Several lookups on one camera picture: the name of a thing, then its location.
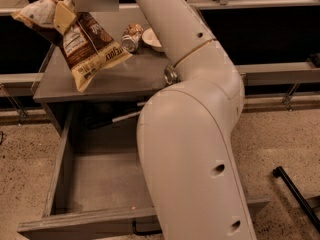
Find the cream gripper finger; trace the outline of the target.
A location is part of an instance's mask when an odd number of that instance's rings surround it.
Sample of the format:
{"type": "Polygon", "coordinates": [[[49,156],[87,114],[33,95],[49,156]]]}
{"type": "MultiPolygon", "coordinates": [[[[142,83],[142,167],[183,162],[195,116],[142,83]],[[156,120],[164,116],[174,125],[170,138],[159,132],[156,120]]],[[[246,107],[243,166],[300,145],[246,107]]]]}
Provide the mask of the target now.
{"type": "Polygon", "coordinates": [[[72,0],[59,1],[56,5],[54,15],[54,27],[61,34],[64,35],[71,26],[77,21],[77,13],[72,0]]]}

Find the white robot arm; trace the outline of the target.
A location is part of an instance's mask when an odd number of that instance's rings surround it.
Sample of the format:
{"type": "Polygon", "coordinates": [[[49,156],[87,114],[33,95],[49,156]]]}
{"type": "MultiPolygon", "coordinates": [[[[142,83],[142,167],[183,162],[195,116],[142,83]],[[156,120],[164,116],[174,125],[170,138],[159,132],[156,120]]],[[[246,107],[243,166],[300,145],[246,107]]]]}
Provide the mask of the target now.
{"type": "Polygon", "coordinates": [[[144,105],[137,146],[165,240],[256,240],[231,147],[241,76],[185,0],[135,0],[179,81],[144,105]]]}

